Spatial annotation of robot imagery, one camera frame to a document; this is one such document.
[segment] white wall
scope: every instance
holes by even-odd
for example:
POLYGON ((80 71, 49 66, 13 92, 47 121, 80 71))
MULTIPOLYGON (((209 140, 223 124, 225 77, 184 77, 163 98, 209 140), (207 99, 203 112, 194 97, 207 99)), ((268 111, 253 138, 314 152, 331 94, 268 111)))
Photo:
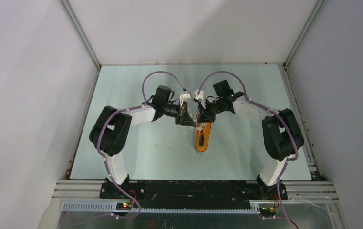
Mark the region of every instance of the white wall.
POLYGON ((363 229, 363 1, 327 1, 289 74, 319 168, 352 229, 363 229))
POLYGON ((0 0, 0 229, 37 227, 95 73, 57 0, 0 0))
POLYGON ((316 0, 71 0, 101 64, 283 62, 316 0))

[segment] red wire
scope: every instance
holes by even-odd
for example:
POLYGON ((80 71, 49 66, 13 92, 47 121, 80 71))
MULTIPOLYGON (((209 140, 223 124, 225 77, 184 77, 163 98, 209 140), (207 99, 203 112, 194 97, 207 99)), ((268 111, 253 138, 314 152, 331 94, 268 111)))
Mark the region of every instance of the red wire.
POLYGON ((273 206, 275 207, 275 201, 276 201, 276 199, 275 199, 275 194, 274 194, 272 197, 273 197, 272 199, 274 200, 274 201, 273 201, 273 206))
POLYGON ((135 199, 136 199, 136 193, 135 193, 135 191, 133 190, 133 189, 131 189, 131 190, 129 190, 130 192, 132 192, 133 194, 134 194, 134 197, 135 197, 135 199))
POLYGON ((277 201, 277 203, 278 203, 278 205, 277 206, 275 206, 275 202, 274 202, 274 207, 275 208, 278 208, 279 206, 280 206, 280 200, 278 199, 278 196, 277 196, 277 194, 275 194, 274 193, 274 198, 275 198, 275 200, 277 201))

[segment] aluminum frame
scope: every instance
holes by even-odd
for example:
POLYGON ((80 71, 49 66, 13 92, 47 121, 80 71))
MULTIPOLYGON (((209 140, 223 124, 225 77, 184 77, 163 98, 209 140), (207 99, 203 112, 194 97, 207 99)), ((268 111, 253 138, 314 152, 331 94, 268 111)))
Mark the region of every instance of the aluminum frame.
MULTIPOLYGON (((58 180, 52 195, 51 205, 54 208, 49 211, 97 211, 111 212, 115 202, 126 202, 128 199, 99 199, 102 180, 58 180)), ((334 229, 347 229, 339 199, 333 182, 331 181, 284 181, 288 193, 288 200, 284 204, 324 204, 328 211, 331 225, 334 229)), ((211 210, 168 210, 168 209, 143 209, 143 212, 154 213, 258 213, 260 204, 273 203, 271 200, 252 200, 252 209, 237 211, 211 211, 211 210)), ((58 214, 54 214, 52 222, 57 222, 58 214)))
POLYGON ((87 53, 89 54, 90 58, 92 59, 95 67, 99 71, 101 69, 100 61, 95 54, 92 45, 90 44, 89 39, 87 38, 86 34, 84 33, 83 28, 81 27, 79 20, 76 17, 76 14, 73 11, 72 6, 70 5, 68 0, 59 0, 62 5, 63 10, 65 11, 66 15, 70 23, 72 24, 74 30, 76 31, 77 35, 79 36, 79 40, 82 42, 84 48, 86 49, 87 53))
MULTIPOLYGON (((99 74, 99 70, 101 69, 101 64, 89 42, 86 34, 84 33, 76 15, 70 6, 69 0, 59 0, 64 9, 65 13, 68 16, 69 21, 73 25, 76 33, 78 34, 79 39, 81 40, 84 48, 88 52, 90 58, 92 59, 94 65, 96 66, 98 72, 96 75, 96 79, 99 74)), ((316 159, 313 154, 313 149, 309 140, 308 131, 304 124, 304 119, 300 112, 300 106, 298 104, 298 100, 295 96, 292 82, 289 78, 289 75, 286 71, 286 66, 289 66, 293 56, 295 55, 298 47, 303 41, 304 37, 309 31, 310 26, 313 21, 317 17, 320 12, 320 9, 324 5, 325 0, 318 0, 309 15, 304 27, 302 28, 295 44, 293 45, 287 59, 284 63, 278 63, 280 68, 281 77, 284 83, 284 86, 287 91, 287 95, 289 98, 289 102, 291 107, 295 113, 295 116, 298 119, 300 129, 304 134, 305 144, 304 149, 307 153, 307 161, 309 166, 309 171, 312 173, 318 172, 316 167, 316 159)), ((87 112, 89 109, 89 104, 92 99, 92 95, 95 89, 95 85, 93 87, 92 93, 89 97, 87 109, 85 111, 84 117, 87 116, 87 112)), ((57 223, 60 217, 60 212, 63 209, 65 203, 69 201, 81 201, 81 202, 115 202, 115 201, 124 201, 122 199, 117 200, 102 200, 99 199, 100 187, 102 184, 102 180, 58 180, 55 186, 54 193, 52 195, 52 200, 50 207, 44 214, 38 228, 39 229, 55 229, 57 227, 57 223)), ((294 204, 294 203, 308 203, 308 204, 320 204, 324 203, 326 209, 329 211, 329 217, 331 220, 332 227, 335 229, 347 229, 348 226, 344 220, 344 216, 342 213, 342 209, 339 203, 338 196, 336 194, 334 185, 331 181, 284 181, 286 185, 286 189, 288 192, 288 200, 283 201, 284 204, 294 204)), ((272 201, 268 200, 253 200, 251 203, 253 205, 271 203, 272 201)))
POLYGON ((95 86, 97 84, 98 76, 99 75, 100 75, 100 70, 97 70, 97 72, 95 74, 95 77, 94 77, 93 86, 92 86, 92 89, 90 91, 89 98, 87 100, 86 109, 84 110, 84 113, 83 113, 82 124, 80 125, 79 131, 77 133, 77 137, 76 137, 76 139, 77 139, 76 147, 74 148, 74 151, 72 153, 72 156, 70 157, 68 169, 66 170, 65 175, 64 175, 65 179, 69 179, 70 172, 72 171, 74 157, 76 156, 77 148, 79 147, 79 144, 80 144, 80 138, 81 138, 82 133, 83 133, 84 125, 86 123, 87 114, 89 113, 90 104, 91 104, 92 99, 93 99, 93 95, 94 95, 94 91, 95 91, 95 86))

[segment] white plastic bracket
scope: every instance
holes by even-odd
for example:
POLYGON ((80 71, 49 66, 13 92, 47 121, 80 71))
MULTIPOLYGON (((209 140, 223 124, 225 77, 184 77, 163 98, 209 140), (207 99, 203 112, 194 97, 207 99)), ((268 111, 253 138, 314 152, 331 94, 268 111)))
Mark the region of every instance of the white plastic bracket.
POLYGON ((183 105, 184 101, 188 99, 191 99, 191 93, 189 91, 184 91, 184 93, 180 95, 180 107, 183 105))
POLYGON ((233 102, 233 110, 239 115, 248 117, 251 121, 261 124, 261 121, 267 117, 272 116, 271 113, 249 103, 244 96, 237 98, 233 102))
POLYGON ((132 116, 131 126, 144 122, 151 122, 155 117, 155 109, 151 106, 144 105, 136 110, 125 111, 125 114, 132 116))
POLYGON ((202 107, 205 109, 205 99, 204 99, 204 90, 201 90, 198 94, 199 90, 194 92, 194 98, 196 101, 201 102, 202 107))
POLYGON ((284 158, 283 161, 275 160, 271 157, 267 159, 266 165, 263 168, 263 171, 260 173, 260 178, 267 186, 271 186, 277 183, 277 178, 281 173, 282 168, 284 167, 285 161, 288 158, 294 158, 295 154, 291 154, 284 158))
POLYGON ((108 179, 111 180, 111 177, 117 182, 117 184, 122 184, 125 179, 128 177, 128 173, 126 172, 124 165, 124 158, 122 154, 116 154, 113 156, 108 156, 106 153, 105 158, 107 159, 108 167, 110 168, 110 172, 108 174, 108 179))

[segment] black mounting base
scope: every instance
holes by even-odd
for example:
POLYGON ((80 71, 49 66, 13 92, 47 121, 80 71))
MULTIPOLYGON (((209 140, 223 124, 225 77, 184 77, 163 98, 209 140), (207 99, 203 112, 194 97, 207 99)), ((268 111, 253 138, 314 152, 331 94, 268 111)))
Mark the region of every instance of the black mounting base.
MULTIPOLYGON (((133 190, 143 208, 164 209, 250 209, 250 200, 273 200, 277 189, 264 188, 253 181, 163 181, 127 180, 121 188, 131 196, 133 190)), ((280 184, 281 198, 287 200, 285 185, 280 184)), ((128 199, 106 179, 101 199, 128 199)))

